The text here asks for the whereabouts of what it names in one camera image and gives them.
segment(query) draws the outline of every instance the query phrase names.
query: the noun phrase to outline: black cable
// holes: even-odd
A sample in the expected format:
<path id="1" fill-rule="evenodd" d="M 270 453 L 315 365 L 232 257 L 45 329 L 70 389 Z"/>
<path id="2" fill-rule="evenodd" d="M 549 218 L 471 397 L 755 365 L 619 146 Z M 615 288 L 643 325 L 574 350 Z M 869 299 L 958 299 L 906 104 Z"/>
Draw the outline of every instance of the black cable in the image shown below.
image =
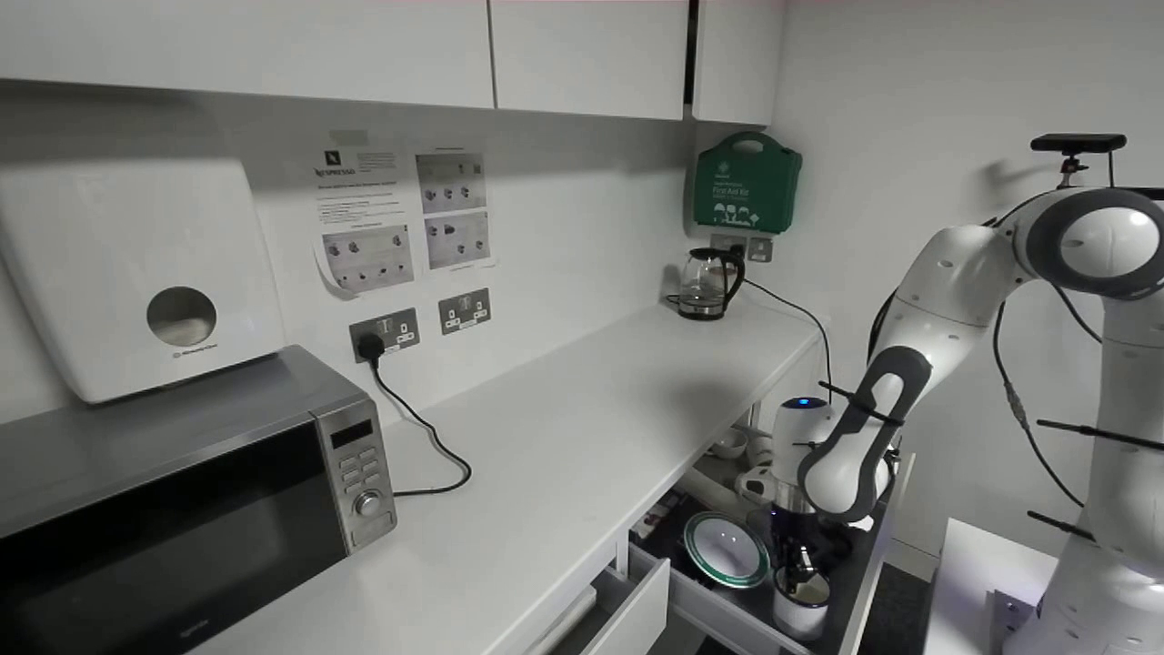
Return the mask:
<path id="1" fill-rule="evenodd" d="M 1037 441 L 1032 428 L 1031 428 L 1022 397 L 1020 397 L 1020 389 L 1015 389 L 1015 383 L 1013 383 L 1013 372 L 1009 372 L 1006 350 L 1002 350 L 1006 316 L 1009 316 L 1009 300 L 997 304 L 991 350 L 995 350 L 995 367 L 997 367 L 997 373 L 1006 377 L 1006 391 L 1009 391 L 1013 416 L 1015 416 L 1020 428 L 1028 431 L 1031 452 L 1042 457 L 1046 471 L 1054 479 L 1054 486 L 1060 486 L 1075 505 L 1086 505 L 1086 503 L 1064 483 L 1064 475 L 1060 475 L 1054 465 L 1046 457 L 1046 447 L 1042 447 L 1042 441 Z"/>
<path id="2" fill-rule="evenodd" d="M 885 420 L 885 426 L 906 426 L 904 417 L 891 417 L 891 416 L 880 416 L 875 402 L 865 402 L 858 391 L 853 391 L 853 389 L 841 389 L 841 384 L 832 384 L 832 383 L 824 383 L 830 391 L 838 391 L 838 397 L 844 397 L 848 399 L 848 407 L 855 407 L 855 409 L 864 409 L 864 416 L 875 416 L 877 420 Z"/>
<path id="3" fill-rule="evenodd" d="M 1069 316 L 1079 318 L 1079 327 L 1089 329 L 1093 343 L 1102 343 L 1102 334 L 1080 316 L 1079 300 L 1069 300 L 1069 295 L 1060 282 L 1051 282 L 1051 288 L 1064 299 L 1064 304 L 1069 308 Z"/>
<path id="4" fill-rule="evenodd" d="M 747 278 L 747 282 L 757 288 L 761 295 L 769 295 L 769 299 L 775 299 L 775 300 L 803 314 L 803 316 L 817 325 L 817 329 L 824 334 L 824 350 L 826 350 L 826 383 L 830 383 L 826 389 L 830 389 L 830 402 L 832 402 L 838 383 L 832 383 L 832 343 L 830 343 L 826 325 L 824 325 L 807 304 L 798 304 L 798 300 L 784 299 L 780 289 L 771 289 L 771 288 L 764 288 L 764 282 L 757 282 L 757 278 Z"/>
<path id="5" fill-rule="evenodd" d="M 1086 527 L 1079 527 L 1079 525 L 1066 525 L 1066 519 L 1060 519 L 1060 517 L 1047 517 L 1047 513 L 1037 513 L 1037 509 L 1028 509 L 1028 517 L 1032 517 L 1032 519 L 1042 519 L 1042 525 L 1051 525 L 1051 527 L 1060 527 L 1060 530 L 1066 530 L 1066 533 L 1079 533 L 1079 537 L 1094 543 L 1093 530 L 1086 530 Z"/>
<path id="6" fill-rule="evenodd" d="M 1132 436 L 1132 431 L 1114 431 L 1114 428 L 1100 428 L 1100 426 L 1075 426 L 1075 420 L 1051 420 L 1051 417 L 1037 417 L 1037 420 L 1047 426 L 1047 428 L 1080 431 L 1080 436 L 1093 436 L 1093 441 L 1114 441 L 1114 442 L 1128 442 L 1128 447 L 1164 452 L 1164 442 L 1142 441 L 1142 436 Z"/>
<path id="7" fill-rule="evenodd" d="M 393 391 L 393 384 L 386 384 L 386 377 L 380 373 L 380 365 L 373 365 L 373 377 L 386 397 L 393 397 L 431 431 L 435 447 L 464 470 L 464 475 L 454 483 L 407 486 L 407 490 L 393 490 L 393 496 L 418 499 L 418 496 L 450 496 L 450 490 L 467 486 L 473 479 L 473 465 L 441 441 L 441 428 L 431 417 L 424 417 L 424 409 L 414 409 L 401 391 Z"/>

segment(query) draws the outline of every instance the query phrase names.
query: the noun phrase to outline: green first aid box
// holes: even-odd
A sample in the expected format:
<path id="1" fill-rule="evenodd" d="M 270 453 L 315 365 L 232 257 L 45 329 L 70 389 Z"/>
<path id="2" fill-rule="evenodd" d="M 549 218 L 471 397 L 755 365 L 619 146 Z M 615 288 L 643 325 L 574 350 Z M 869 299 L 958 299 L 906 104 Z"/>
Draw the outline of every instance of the green first aid box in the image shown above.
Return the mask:
<path id="1" fill-rule="evenodd" d="M 751 129 L 699 151 L 694 224 L 788 232 L 792 224 L 802 151 Z"/>

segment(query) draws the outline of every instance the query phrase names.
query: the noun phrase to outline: white countertop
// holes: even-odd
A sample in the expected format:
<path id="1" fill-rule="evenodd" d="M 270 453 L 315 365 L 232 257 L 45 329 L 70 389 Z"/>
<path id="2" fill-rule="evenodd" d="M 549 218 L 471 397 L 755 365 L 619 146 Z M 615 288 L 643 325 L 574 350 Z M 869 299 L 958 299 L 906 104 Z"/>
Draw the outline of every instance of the white countertop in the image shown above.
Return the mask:
<path id="1" fill-rule="evenodd" d="M 935 574 L 932 623 L 926 635 L 929 655 L 991 655 L 995 589 L 1037 605 L 1054 574 L 1054 555 L 995 530 L 949 519 L 944 562 Z"/>
<path id="2" fill-rule="evenodd" d="M 398 503 L 389 537 L 206 650 L 526 650 L 813 339 L 798 314 L 747 295 L 720 325 L 658 304 L 431 407 L 473 483 Z"/>

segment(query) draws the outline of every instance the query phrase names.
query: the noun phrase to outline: sticker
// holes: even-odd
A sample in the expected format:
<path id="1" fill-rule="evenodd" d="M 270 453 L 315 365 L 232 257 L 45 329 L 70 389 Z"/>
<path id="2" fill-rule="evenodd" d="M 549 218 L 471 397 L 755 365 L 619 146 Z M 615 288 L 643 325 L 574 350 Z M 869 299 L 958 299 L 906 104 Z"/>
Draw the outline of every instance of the sticker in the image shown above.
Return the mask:
<path id="1" fill-rule="evenodd" d="M 480 151 L 424 151 L 414 157 L 427 213 L 486 212 L 486 157 Z"/>
<path id="2" fill-rule="evenodd" d="M 327 228 L 407 220 L 407 158 L 383 150 L 323 150 L 317 206 Z"/>

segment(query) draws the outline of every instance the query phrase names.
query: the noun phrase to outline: wall cabinet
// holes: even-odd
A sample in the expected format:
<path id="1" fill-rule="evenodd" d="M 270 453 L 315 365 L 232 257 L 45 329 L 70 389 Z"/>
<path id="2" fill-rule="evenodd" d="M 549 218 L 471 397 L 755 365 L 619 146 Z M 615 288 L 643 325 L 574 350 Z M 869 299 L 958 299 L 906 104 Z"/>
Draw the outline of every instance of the wall cabinet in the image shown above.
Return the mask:
<path id="1" fill-rule="evenodd" d="M 9 0 L 0 81 L 769 124 L 780 33 L 784 0 Z"/>
<path id="2" fill-rule="evenodd" d="M 784 15 L 784 0 L 699 3 L 694 120 L 769 124 L 775 116 Z"/>
<path id="3" fill-rule="evenodd" d="M 490 104 L 488 0 L 9 0 L 0 77 Z"/>
<path id="4" fill-rule="evenodd" d="M 686 116 L 688 0 L 490 0 L 499 107 Z"/>

